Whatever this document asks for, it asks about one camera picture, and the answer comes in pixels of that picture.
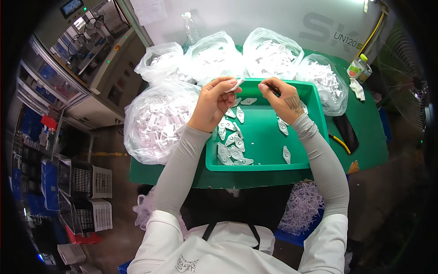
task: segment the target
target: white plastic parts in bag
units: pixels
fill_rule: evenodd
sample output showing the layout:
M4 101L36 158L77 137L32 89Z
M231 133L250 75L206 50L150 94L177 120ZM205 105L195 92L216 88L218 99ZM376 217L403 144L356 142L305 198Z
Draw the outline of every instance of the white plastic parts in bag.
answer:
M142 164L166 164L191 118L201 88L178 80L154 83L125 107L123 143Z
M296 80L314 83L318 89L322 110L327 116L341 116L348 104L348 86L328 58L310 54L298 67Z
M303 56L295 41L265 28L253 30L244 43L245 68L251 78L293 80Z
M151 217L152 212L154 211L154 192L155 186L151 188L146 196L143 194L138 195L137 205L132 207L132 210L137 213L135 226L139 225L140 228L144 231L146 231L148 220ZM186 224L184 223L181 214L178 215L177 219L181 227L181 232L185 239L189 231L187 230Z
M147 82L161 79L175 79L194 84L190 75L180 71L184 62L183 49L178 43L171 42L146 48L146 54L134 69Z
M221 31L199 40L189 47L182 70L191 74L199 86L205 86L219 76L244 77L242 54L233 39Z

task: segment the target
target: apron strap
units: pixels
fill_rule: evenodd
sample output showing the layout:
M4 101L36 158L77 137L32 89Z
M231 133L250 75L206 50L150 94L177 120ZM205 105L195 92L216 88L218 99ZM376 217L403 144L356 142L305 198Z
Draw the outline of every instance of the apron strap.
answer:
M207 226L207 229L205 230L202 239L204 241L207 241L210 237L210 234L212 233L213 229L215 228L217 222L212 222ZM254 234L255 239L257 240L258 244L253 247L253 249L258 250L260 248L260 236L257 232L257 229L255 229L255 226L252 223L248 223L249 228L252 231L252 234Z

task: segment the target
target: concrete floor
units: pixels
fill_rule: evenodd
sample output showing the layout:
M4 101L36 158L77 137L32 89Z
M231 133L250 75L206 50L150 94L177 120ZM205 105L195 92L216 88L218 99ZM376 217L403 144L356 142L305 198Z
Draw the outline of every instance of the concrete floor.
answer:
M391 210L407 195L415 181L415 167L422 161L414 149L421 138L418 129L399 115L389 114L392 142L388 144L388 163L350 175L350 206L348 237L364 241L383 223ZM143 239L144 231L134 226L137 217L132 207L137 204L138 184L129 181L130 157L125 155L123 137L114 127L95 131L98 135L93 152L108 156L93 156L92 163L113 171L113 229L101 231L102 242L83 245L90 262L105 274L116 274L117 266L134 258ZM274 256L298 268L303 248L276 241Z

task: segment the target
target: hand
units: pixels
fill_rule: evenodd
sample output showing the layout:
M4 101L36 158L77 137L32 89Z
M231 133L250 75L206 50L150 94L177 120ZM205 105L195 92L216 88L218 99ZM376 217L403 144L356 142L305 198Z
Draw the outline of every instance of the hand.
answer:
M237 80L231 76L219 77L206 84L199 93L198 103L187 125L204 132L212 132L225 112L234 105L235 93L242 92L239 87L225 93L236 84Z
M275 96L275 93L265 83L280 90L281 96ZM277 77L272 77L260 82L258 89L262 92L263 97L268 99L277 115L286 123L291 125L304 114L297 89L294 86L286 84Z

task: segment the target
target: tweezers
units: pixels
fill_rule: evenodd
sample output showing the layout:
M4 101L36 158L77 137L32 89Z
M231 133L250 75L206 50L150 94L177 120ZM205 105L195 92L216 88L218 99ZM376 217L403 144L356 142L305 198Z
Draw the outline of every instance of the tweezers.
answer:
M271 86L270 84L268 84L268 83L266 83L266 82L265 82L264 84L267 85L268 88L269 88L270 90L272 90L276 95L281 96L281 93L280 93L275 87Z

